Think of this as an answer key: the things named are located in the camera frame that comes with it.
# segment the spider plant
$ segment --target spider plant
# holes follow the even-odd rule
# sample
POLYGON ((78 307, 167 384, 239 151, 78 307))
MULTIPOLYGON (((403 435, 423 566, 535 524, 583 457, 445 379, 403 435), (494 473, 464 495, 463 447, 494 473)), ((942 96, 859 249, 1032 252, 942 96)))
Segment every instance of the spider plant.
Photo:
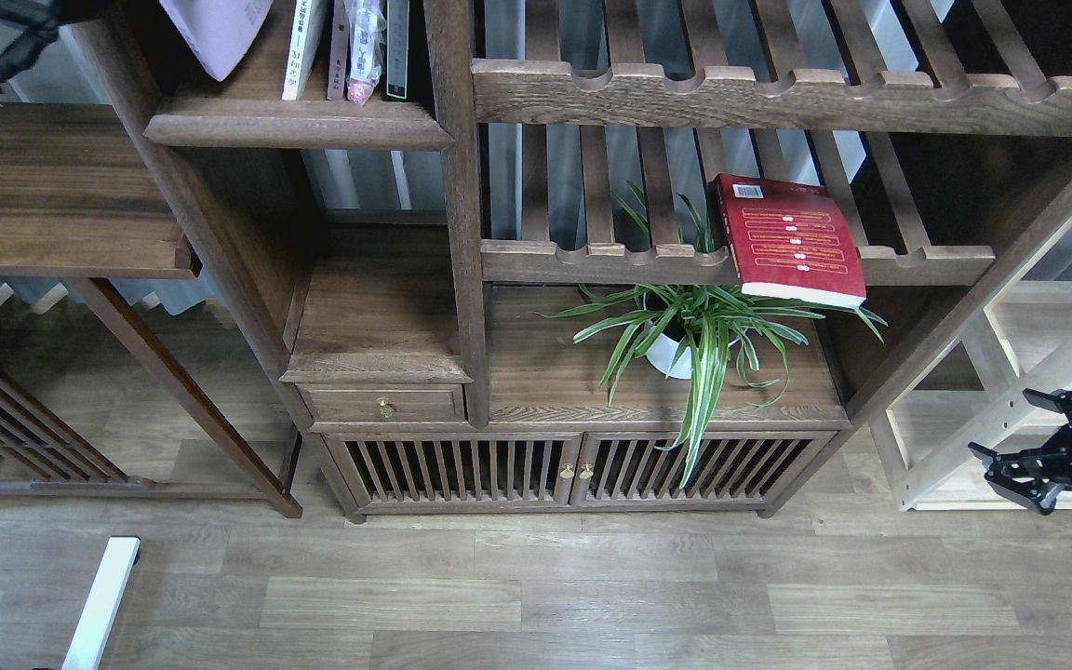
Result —
MULTIPOLYGON (((631 192, 637 196, 638 204, 646 209, 646 196, 639 187, 629 183, 631 192)), ((717 250, 717 242, 712 233, 712 226, 706 217, 694 207, 694 203, 684 194, 678 194, 689 213, 696 229, 695 247, 698 251, 717 250)), ((637 224, 644 234, 651 234, 646 217, 621 195, 614 194, 614 200, 637 224)), ((678 346, 673 355, 673 364, 687 356, 693 371, 689 381, 688 400, 685 403, 685 416, 681 420, 681 431, 675 441, 667 448, 685 445, 685 467, 681 474, 681 487, 688 483, 697 466, 698 455, 701 452, 702 434, 705 433, 715 407, 718 394, 726 383, 727 370, 731 358, 735 364, 735 373, 744 385, 749 387, 765 387, 777 385, 779 378, 766 382, 751 382, 750 372, 761 369, 760 352, 763 343, 769 344, 778 353, 784 369, 784 383, 775 398, 766 400, 759 406, 768 406, 784 394, 788 387, 788 347, 787 344, 807 346, 808 339, 804 332, 796 330, 781 318, 825 318, 820 310, 848 311, 855 314, 877 339, 882 341, 877 324, 885 326, 880 318, 866 309, 847 310, 817 306, 804 300, 784 300, 783 298, 766 298, 748 296, 736 285, 655 285, 637 284, 623 292, 610 293, 608 296, 596 297, 582 291, 591 302, 577 308, 550 314, 553 318, 567 318, 593 314, 596 311, 635 302, 635 309, 625 314, 604 318, 592 326, 579 330, 574 336, 574 343, 582 342, 611 328, 622 328, 622 334, 614 344, 607 369, 598 383, 599 389, 610 386, 608 403, 613 402, 614 389, 628 369, 630 361, 646 356, 656 339, 668 330, 673 330, 678 346)))

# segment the wooden cabinet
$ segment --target wooden cabinet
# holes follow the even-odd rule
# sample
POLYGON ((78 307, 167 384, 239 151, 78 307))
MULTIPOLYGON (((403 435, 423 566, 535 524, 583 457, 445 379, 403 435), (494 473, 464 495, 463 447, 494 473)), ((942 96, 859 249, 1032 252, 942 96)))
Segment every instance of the wooden cabinet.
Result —
POLYGON ((593 71, 562 59, 557 8, 566 4, 522 3, 526 59, 503 60, 474 43, 472 26, 485 21, 471 3, 426 0, 431 107, 324 102, 324 59, 302 101, 280 101, 288 3, 276 3, 229 79, 206 81, 153 4, 122 3, 78 26, 77 38, 355 520, 570 502, 774 513, 914 385, 1072 212, 1072 3, 958 0, 940 20, 928 0, 893 0, 919 64, 890 69, 858 0, 821 4, 838 66, 809 63, 784 0, 680 0, 671 30, 685 64, 669 72, 643 47, 643 3, 634 0, 596 1, 593 71), (757 68, 728 60, 731 21, 758 42, 757 68), (519 124, 522 161, 507 185, 519 191, 519 229, 510 234, 483 225, 485 175, 510 169, 489 161, 488 123, 519 124), (563 157, 550 155, 550 123, 577 137, 580 168, 553 165, 563 157), (630 161, 612 155, 609 135, 620 126, 637 142, 630 161), (853 174, 835 137, 847 129, 866 155, 853 174), (790 177, 781 132, 804 131, 807 160, 850 220, 868 307, 891 326, 879 344, 851 318, 817 324, 813 346, 792 354, 778 403, 756 406, 760 391, 728 387, 711 441, 726 446, 709 465, 717 472, 730 458, 729 467, 742 467, 736 453, 761 441, 779 450, 762 467, 745 462, 742 475, 724 471, 730 488, 711 476, 690 483, 694 493, 672 493, 666 455, 605 435, 660 441, 651 435, 675 430, 684 386, 632 366, 608 405, 596 379, 609 344, 570 346, 574 324, 534 313, 578 300, 564 285, 579 281, 735 280, 727 251, 682 242, 673 214, 681 179, 730 169, 728 131, 749 133, 769 178, 790 177), (688 138, 684 164, 669 155, 673 137, 688 138), (324 212, 303 179, 301 148, 441 151, 446 209, 324 212), (638 165, 650 243, 634 241, 614 215, 616 160, 638 165), (673 166, 685 164, 682 178, 673 166), (582 192, 574 235, 550 224, 553 172, 582 192), (396 403, 383 390, 408 399, 387 419, 378 399, 396 403), (566 462, 595 474, 569 485, 557 475, 566 462), (462 475, 449 479, 459 463, 462 475), (498 478, 467 479, 474 467, 498 478), (609 479, 617 472, 632 478, 609 479))

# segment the cabinet door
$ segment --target cabinet door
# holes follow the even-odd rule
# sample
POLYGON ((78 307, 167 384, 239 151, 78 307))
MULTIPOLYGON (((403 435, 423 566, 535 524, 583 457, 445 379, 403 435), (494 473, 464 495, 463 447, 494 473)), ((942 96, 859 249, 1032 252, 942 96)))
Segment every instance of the cabinet door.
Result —
POLYGON ((362 511, 451 512, 569 504, 582 434, 325 435, 362 511))
POLYGON ((833 432, 710 433, 682 487, 675 434, 598 433, 582 442, 570 504, 629 509, 762 509, 772 491, 812 461, 833 432))

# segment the light wood shelf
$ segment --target light wood shelf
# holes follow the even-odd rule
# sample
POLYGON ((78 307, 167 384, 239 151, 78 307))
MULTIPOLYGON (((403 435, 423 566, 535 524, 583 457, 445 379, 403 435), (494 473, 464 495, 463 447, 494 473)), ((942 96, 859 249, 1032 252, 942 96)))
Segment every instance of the light wood shelf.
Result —
MULTIPOLYGON (((582 245, 566 250, 550 241, 547 129, 524 126, 523 202, 519 240, 483 240, 483 274, 488 280, 519 283, 662 283, 739 284, 730 251, 699 253, 680 242, 678 229, 693 228, 673 209, 669 183, 667 139, 664 129, 638 129, 639 164, 647 194, 647 214, 653 229, 651 248, 634 250, 616 240, 608 177, 608 146, 600 128, 580 126, 584 230, 582 245)), ((694 139, 701 175, 711 182, 728 172, 723 137, 714 129, 695 129, 694 139)), ((788 180, 788 168, 775 131, 754 131, 758 169, 769 179, 788 180)), ((868 285, 970 285, 995 259, 991 247, 939 244, 922 221, 891 139, 885 133, 864 133, 873 169, 881 194, 867 195, 863 207, 885 211, 884 215, 860 215, 855 189, 847 179, 834 135, 828 131, 807 134, 814 165, 838 208, 847 217, 863 263, 868 285), (864 221, 870 225, 864 227, 864 221)), ((726 234, 715 229, 723 241, 726 234)))
POLYGON ((114 109, 0 106, 0 274, 196 274, 190 244, 114 109))
MULTIPOLYGON (((490 422, 506 428, 539 423, 549 429, 664 430, 680 428, 688 382, 665 378, 646 361, 626 370, 613 405, 598 381, 607 368, 617 331, 572 344, 590 317, 540 316, 582 303, 569 287, 497 285, 490 304, 490 422)), ((813 324, 793 323, 809 340, 790 349, 791 382, 784 398, 778 386, 749 389, 728 373, 711 428, 714 430, 829 430, 846 428, 846 412, 835 391, 813 324)), ((763 369, 756 381, 784 378, 779 358, 763 342, 763 369)))
MULTIPOLYGON (((928 0, 892 3, 907 26, 924 72, 891 71, 872 34, 863 5, 825 3, 848 75, 807 66, 796 27, 778 0, 754 0, 769 79, 728 64, 710 0, 681 0, 681 25, 693 56, 688 73, 646 63, 634 1, 608 0, 609 66, 576 72, 554 43, 554 3, 527 3, 528 60, 475 59, 476 114, 485 122, 622 123, 638 126, 805 128, 817 131, 955 132, 1072 136, 1071 10, 1044 39, 1026 43, 1017 27, 1031 9, 1009 14, 999 0, 955 8, 948 21, 980 25, 968 51, 950 41, 928 0), (533 13, 553 13, 533 20, 533 13), (532 26, 553 26, 533 32, 532 26), (976 53, 994 51, 994 63, 976 53), (1054 66, 1066 60, 1062 72, 1054 66), (971 69, 976 62, 983 69, 971 69)), ((1042 16, 1033 16, 1031 20, 1042 16)))
POLYGON ((333 229, 331 253, 312 271, 281 381, 467 382, 452 293, 446 229, 353 224, 333 229))
POLYGON ((187 81, 146 126, 174 147, 438 150, 452 144, 433 114, 375 93, 366 106, 325 101, 328 51, 319 53, 300 101, 281 101, 293 3, 272 3, 251 50, 225 81, 187 81))

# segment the drawer knob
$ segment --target drawer knob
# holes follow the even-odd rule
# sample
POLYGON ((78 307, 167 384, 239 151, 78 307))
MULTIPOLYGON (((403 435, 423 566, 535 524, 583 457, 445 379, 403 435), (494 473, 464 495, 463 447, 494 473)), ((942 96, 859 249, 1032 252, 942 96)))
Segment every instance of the drawer knob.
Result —
POLYGON ((396 416, 396 407, 391 406, 391 402, 388 402, 387 399, 378 399, 378 416, 382 419, 390 419, 396 416))

